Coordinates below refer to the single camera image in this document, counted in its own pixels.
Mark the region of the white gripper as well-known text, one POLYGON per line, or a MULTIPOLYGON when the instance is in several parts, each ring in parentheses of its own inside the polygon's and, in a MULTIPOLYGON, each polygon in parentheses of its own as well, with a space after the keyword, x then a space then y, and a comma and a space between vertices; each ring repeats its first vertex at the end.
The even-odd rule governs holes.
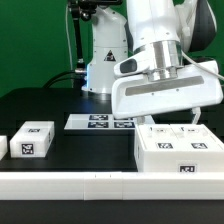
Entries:
POLYGON ((211 73, 190 64, 178 69, 177 75, 174 79, 154 82, 145 74, 117 79, 112 87, 114 117, 138 117, 139 125, 153 124, 151 115, 191 109, 192 124, 197 124, 200 107, 222 101, 221 84, 211 73))

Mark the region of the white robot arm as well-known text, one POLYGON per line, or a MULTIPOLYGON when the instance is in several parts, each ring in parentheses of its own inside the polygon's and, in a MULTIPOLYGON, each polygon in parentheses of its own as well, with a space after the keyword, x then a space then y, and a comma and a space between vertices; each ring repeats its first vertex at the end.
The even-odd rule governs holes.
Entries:
POLYGON ((207 0, 88 0, 91 6, 122 1, 133 55, 114 67, 112 113, 117 119, 196 109, 222 101, 214 60, 197 63, 189 52, 206 48, 217 31, 207 0))

